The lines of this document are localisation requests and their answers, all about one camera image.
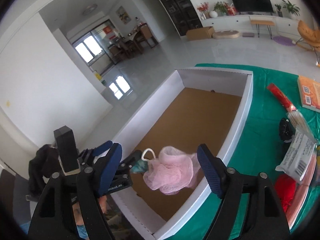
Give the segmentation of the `purple round rug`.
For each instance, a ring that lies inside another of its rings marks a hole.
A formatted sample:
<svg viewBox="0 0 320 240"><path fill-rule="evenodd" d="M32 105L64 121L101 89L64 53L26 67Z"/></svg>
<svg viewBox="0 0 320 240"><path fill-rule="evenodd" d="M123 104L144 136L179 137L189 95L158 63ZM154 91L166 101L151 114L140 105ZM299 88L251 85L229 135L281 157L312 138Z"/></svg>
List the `purple round rug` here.
<svg viewBox="0 0 320 240"><path fill-rule="evenodd" d="M296 42L294 40L284 36L274 36L273 40L274 42L287 47L292 47L296 45Z"/></svg>

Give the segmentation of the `green satin tablecloth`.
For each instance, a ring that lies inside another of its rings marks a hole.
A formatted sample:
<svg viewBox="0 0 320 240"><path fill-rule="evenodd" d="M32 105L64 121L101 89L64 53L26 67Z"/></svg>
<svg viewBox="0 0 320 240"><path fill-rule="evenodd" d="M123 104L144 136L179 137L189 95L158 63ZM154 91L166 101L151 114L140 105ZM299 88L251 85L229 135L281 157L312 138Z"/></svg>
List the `green satin tablecloth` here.
<svg viewBox="0 0 320 240"><path fill-rule="evenodd" d="M278 70L237 64L199 63L195 67L234 68L253 72L253 99L244 130L228 163L240 173L257 175L266 172L272 182L281 174L275 171L285 153L278 126L286 116L285 108L267 89L274 83L299 109L308 122L313 135L319 141L319 113L302 107L297 85L298 75ZM308 223L308 216L319 200L319 186L310 187L291 233ZM197 212L173 236L167 239L203 239L221 200L210 194Z"/></svg>

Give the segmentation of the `white cardboard box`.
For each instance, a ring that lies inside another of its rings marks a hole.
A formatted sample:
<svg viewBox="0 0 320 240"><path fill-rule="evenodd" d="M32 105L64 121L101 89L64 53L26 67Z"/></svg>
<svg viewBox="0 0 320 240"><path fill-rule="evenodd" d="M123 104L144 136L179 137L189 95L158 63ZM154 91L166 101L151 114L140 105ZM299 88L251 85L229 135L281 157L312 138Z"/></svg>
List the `white cardboard box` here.
<svg viewBox="0 0 320 240"><path fill-rule="evenodd" d="M177 69L143 102L130 119L113 116L83 143L93 148L120 143L123 156L135 149L159 152L174 146L195 153L206 144L228 163L241 137L253 98L253 73L213 67ZM144 239L166 239L178 232L210 194L203 176L195 189L166 196L150 190L140 175L133 186L112 194L121 212Z"/></svg>

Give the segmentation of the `pink cloth package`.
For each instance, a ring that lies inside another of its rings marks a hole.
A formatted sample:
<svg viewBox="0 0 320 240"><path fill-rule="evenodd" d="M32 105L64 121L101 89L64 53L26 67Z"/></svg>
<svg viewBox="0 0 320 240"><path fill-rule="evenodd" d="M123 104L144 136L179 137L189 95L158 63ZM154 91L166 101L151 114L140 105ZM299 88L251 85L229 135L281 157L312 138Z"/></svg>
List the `pink cloth package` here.
<svg viewBox="0 0 320 240"><path fill-rule="evenodd" d="M312 155L310 164L306 170L305 176L302 180L302 183L298 185L294 198L291 202L291 205L286 211L286 218L289 225L289 229L291 230L294 226L294 223L298 217L300 210L303 207L303 204L306 200L309 186L311 184L315 169L316 169L317 157L316 155Z"/></svg>

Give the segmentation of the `brown cardboard carton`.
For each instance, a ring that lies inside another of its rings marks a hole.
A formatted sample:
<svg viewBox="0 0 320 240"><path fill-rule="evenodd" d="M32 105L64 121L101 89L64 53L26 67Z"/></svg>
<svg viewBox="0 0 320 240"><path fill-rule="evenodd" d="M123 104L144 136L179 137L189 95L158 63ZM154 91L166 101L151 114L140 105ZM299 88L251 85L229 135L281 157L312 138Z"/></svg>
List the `brown cardboard carton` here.
<svg viewBox="0 0 320 240"><path fill-rule="evenodd" d="M215 30L213 27L203 27L188 30L186 36L189 41L206 40L212 38Z"/></svg>

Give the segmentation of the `red handled brush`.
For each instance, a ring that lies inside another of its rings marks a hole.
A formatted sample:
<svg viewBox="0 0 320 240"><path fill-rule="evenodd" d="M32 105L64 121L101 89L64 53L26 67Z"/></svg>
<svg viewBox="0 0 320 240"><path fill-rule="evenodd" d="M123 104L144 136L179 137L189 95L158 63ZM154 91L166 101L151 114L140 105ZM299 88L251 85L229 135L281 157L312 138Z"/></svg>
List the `red handled brush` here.
<svg viewBox="0 0 320 240"><path fill-rule="evenodd" d="M309 135L312 139L315 139L313 132L308 125L306 119L297 107L290 101L290 99L274 84L271 83L267 86L267 89L276 97L280 104L287 111L287 119L291 122L292 127L295 129L300 128L303 132Z"/></svg>

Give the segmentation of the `white wet wipes pack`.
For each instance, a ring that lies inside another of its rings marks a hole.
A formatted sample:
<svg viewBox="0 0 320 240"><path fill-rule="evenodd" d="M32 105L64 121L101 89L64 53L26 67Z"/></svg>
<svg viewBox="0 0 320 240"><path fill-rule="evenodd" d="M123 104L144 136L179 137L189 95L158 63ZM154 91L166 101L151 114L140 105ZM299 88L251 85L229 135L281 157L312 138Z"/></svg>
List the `white wet wipes pack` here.
<svg viewBox="0 0 320 240"><path fill-rule="evenodd" d="M311 157L315 154L316 140L302 127L297 126L293 140L282 162L275 170L284 172L297 183L301 183L305 177Z"/></svg>

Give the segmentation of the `green potted plant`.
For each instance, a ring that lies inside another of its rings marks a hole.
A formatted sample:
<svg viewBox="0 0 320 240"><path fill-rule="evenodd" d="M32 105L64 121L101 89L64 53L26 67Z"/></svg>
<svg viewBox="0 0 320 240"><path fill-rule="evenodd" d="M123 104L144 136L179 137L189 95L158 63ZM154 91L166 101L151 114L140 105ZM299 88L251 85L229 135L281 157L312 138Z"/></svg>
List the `green potted plant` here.
<svg viewBox="0 0 320 240"><path fill-rule="evenodd" d="M300 16L300 8L298 6L291 3L289 0L281 1L283 2L283 8L287 10L293 20Z"/></svg>

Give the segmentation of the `black mesh sponge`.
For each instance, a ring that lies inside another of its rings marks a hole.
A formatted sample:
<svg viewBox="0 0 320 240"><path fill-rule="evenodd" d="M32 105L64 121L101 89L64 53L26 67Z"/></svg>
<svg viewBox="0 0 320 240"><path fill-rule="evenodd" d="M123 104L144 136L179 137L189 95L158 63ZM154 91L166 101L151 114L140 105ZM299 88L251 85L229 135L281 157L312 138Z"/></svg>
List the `black mesh sponge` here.
<svg viewBox="0 0 320 240"><path fill-rule="evenodd" d="M279 136L281 140L285 143L292 141L295 135L295 130L293 129L289 119L282 118L279 122Z"/></svg>

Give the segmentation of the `pink bath pouf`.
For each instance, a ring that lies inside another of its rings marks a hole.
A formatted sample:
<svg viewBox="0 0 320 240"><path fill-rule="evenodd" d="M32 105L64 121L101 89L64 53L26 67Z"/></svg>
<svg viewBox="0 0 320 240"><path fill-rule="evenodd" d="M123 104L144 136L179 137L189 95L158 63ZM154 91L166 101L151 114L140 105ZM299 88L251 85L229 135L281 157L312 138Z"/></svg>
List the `pink bath pouf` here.
<svg viewBox="0 0 320 240"><path fill-rule="evenodd" d="M194 189L200 164L195 153L185 152L172 146L165 146L158 155L147 148L141 160L148 164L143 179L153 191L159 190L165 195L173 195L185 187Z"/></svg>

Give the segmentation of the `black television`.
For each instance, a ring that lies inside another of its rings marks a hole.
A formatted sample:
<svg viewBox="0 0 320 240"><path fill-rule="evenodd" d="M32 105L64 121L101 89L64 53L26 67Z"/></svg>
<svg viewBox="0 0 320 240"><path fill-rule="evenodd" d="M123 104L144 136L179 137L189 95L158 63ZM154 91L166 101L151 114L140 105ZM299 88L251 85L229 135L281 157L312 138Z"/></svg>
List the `black television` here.
<svg viewBox="0 0 320 240"><path fill-rule="evenodd" d="M232 0L238 12L273 13L271 0Z"/></svg>

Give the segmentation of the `teal patterned fabric pouch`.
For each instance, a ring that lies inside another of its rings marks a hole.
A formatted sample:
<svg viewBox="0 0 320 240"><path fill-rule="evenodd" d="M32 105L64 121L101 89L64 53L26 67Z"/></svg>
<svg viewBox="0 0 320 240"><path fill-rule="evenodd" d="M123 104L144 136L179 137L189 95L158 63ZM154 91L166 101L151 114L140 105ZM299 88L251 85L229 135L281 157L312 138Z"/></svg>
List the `teal patterned fabric pouch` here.
<svg viewBox="0 0 320 240"><path fill-rule="evenodd" d="M149 170L148 162L142 159L139 159L135 163L135 165L131 167L130 172L134 174L138 174L138 173L145 173L148 170Z"/></svg>

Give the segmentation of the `dining table with chairs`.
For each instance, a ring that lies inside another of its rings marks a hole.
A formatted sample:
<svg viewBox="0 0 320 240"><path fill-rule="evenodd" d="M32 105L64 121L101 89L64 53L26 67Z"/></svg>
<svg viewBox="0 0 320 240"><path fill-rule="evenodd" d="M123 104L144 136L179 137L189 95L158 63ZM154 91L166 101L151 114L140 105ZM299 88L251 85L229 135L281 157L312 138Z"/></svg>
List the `dining table with chairs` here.
<svg viewBox="0 0 320 240"><path fill-rule="evenodd" d="M128 59L133 58L135 52L143 54L144 43L151 49L159 44L147 23L136 26L127 37L121 36L113 39L113 45L119 49L120 54L124 54Z"/></svg>

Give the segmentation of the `red flower vase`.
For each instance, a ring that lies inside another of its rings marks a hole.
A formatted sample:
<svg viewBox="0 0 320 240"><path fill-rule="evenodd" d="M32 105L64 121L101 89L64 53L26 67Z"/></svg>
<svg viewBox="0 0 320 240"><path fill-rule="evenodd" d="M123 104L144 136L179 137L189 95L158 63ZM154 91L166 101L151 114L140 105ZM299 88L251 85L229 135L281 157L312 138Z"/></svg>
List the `red flower vase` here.
<svg viewBox="0 0 320 240"><path fill-rule="evenodd" d="M201 13L203 19L209 18L209 3L203 2L197 6L197 10Z"/></svg>

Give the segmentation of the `black display cabinet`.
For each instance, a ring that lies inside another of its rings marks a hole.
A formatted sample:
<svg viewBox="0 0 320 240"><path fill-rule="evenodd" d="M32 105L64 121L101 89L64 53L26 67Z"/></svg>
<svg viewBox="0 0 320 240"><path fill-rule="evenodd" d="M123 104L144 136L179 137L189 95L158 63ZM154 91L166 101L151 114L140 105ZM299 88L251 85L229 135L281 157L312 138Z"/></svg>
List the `black display cabinet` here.
<svg viewBox="0 0 320 240"><path fill-rule="evenodd" d="M200 18L190 0L160 0L180 36L202 28Z"/></svg>

